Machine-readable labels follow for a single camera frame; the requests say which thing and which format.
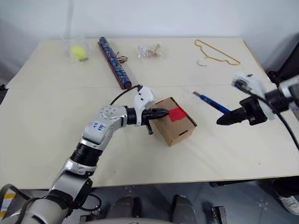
small cardboard box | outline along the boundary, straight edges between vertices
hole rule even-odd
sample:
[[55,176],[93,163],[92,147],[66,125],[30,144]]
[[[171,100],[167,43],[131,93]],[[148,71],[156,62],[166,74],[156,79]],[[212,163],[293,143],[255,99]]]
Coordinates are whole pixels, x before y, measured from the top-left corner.
[[169,146],[173,146],[190,136],[197,126],[172,97],[156,103],[152,108],[164,108],[170,112],[166,117],[153,120],[153,124],[164,136]]

shoe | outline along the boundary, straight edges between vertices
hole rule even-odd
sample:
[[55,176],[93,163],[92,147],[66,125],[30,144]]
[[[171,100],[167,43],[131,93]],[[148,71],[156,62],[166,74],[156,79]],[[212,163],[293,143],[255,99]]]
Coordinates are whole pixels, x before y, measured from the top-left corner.
[[279,197],[282,204],[286,209],[289,210],[290,213],[299,216],[299,202],[294,196],[291,197]]

white table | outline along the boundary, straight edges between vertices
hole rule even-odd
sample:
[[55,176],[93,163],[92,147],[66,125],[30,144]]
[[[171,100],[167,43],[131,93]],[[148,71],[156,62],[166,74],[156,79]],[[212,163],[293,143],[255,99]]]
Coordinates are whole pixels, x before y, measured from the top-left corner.
[[[92,176],[93,185],[244,180],[299,175],[299,152],[277,119],[249,126],[247,121],[218,126],[221,113],[191,94],[198,90],[229,109],[245,94],[230,86],[233,73],[248,72],[274,88],[240,38],[203,38],[242,62],[206,61],[193,38],[108,39],[115,52],[129,57],[131,79],[150,86],[156,99],[174,97],[198,124],[192,136],[168,147],[159,133],[128,126],[114,133]],[[161,43],[168,55],[139,60],[137,45]],[[121,89],[96,40],[88,40],[90,60],[69,63],[62,42],[42,42],[17,76],[0,105],[0,185],[48,188],[75,149],[85,125]],[[133,105],[132,91],[117,101]],[[286,120],[298,137],[299,123]]]

yellow ball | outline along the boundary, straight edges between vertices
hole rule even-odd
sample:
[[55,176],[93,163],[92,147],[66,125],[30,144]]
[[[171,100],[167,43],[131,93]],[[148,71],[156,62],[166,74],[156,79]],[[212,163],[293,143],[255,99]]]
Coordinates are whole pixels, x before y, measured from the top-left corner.
[[71,54],[79,61],[83,62],[83,61],[86,61],[88,60],[88,57],[87,57],[87,53],[86,51],[84,50],[83,47],[81,46],[72,46],[71,48]]

